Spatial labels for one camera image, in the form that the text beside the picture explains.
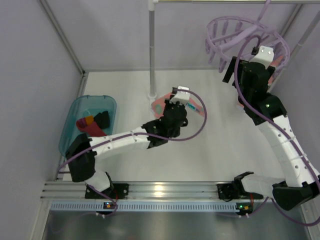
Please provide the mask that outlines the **lilac round clip hanger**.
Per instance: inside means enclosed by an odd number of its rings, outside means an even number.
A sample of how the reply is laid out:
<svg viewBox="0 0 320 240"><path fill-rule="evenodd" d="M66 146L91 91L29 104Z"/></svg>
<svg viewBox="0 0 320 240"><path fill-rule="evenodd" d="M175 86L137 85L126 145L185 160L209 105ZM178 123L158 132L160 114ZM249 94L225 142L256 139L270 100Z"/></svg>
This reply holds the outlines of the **lilac round clip hanger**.
<svg viewBox="0 0 320 240"><path fill-rule="evenodd" d="M272 49L276 71L283 69L289 62L290 49L275 27L261 23L270 1L264 2L263 8L256 19L240 16L220 16L211 20L206 26L205 52L208 64L218 59L218 70L222 72L232 58L231 51L244 43L250 36L260 36L259 44Z"/></svg>

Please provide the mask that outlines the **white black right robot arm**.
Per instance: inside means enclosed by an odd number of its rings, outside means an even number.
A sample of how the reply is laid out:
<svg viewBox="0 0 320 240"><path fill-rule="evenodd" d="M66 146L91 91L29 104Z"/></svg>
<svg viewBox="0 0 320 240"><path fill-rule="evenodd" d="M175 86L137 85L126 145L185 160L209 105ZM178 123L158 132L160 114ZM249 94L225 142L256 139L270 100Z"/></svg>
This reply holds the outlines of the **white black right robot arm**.
<svg viewBox="0 0 320 240"><path fill-rule="evenodd" d="M320 173L309 162L290 126L281 100L269 93L268 80L273 66L233 57L223 78L233 86L244 112L269 143L282 169L283 178L260 176L252 171L234 177L237 195L258 194L272 198L283 210L289 211L320 194Z"/></svg>

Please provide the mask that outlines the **black sock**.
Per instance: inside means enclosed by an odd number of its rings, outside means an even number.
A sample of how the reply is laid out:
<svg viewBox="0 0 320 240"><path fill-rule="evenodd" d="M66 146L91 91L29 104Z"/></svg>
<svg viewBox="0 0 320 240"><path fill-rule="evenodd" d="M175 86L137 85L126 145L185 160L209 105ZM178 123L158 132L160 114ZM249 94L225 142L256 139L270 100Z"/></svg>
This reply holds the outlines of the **black sock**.
<svg viewBox="0 0 320 240"><path fill-rule="evenodd" d="M109 112L107 110L103 112L99 112L93 119L100 129L107 129L110 127L111 121L110 121Z"/></svg>

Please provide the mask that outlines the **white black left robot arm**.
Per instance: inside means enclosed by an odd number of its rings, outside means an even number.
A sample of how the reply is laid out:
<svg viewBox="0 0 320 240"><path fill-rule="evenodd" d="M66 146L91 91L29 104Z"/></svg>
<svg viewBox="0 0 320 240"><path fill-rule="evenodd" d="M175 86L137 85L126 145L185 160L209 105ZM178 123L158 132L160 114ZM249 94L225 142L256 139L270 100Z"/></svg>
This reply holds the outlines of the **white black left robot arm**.
<svg viewBox="0 0 320 240"><path fill-rule="evenodd" d="M109 196L114 185L110 175L96 167L98 162L133 150L147 150L164 145L169 139L179 137L181 128L187 125L186 105L167 99L160 118L132 131L99 137L80 134L65 153L71 180L74 183L84 182Z"/></svg>

